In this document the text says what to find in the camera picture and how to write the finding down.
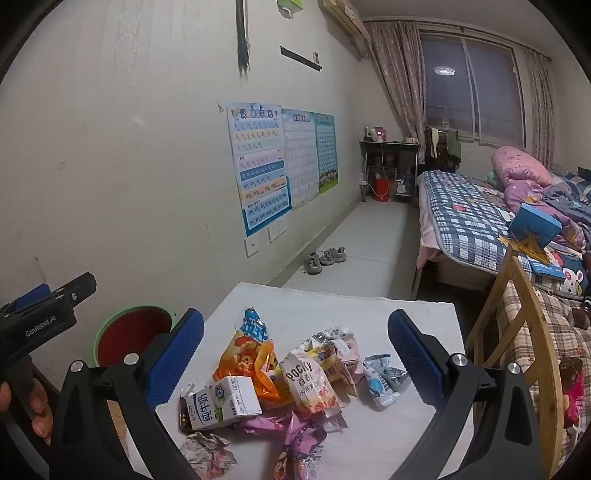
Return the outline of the person's left hand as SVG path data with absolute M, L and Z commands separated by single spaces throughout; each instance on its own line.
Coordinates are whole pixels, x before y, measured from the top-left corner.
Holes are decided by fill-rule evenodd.
M 5 414 L 10 407 L 12 392 L 6 381 L 1 382 L 0 412 Z M 53 415 L 48 404 L 48 397 L 42 384 L 36 379 L 31 380 L 28 387 L 29 408 L 33 412 L 31 419 L 32 430 L 49 445 L 53 430 Z

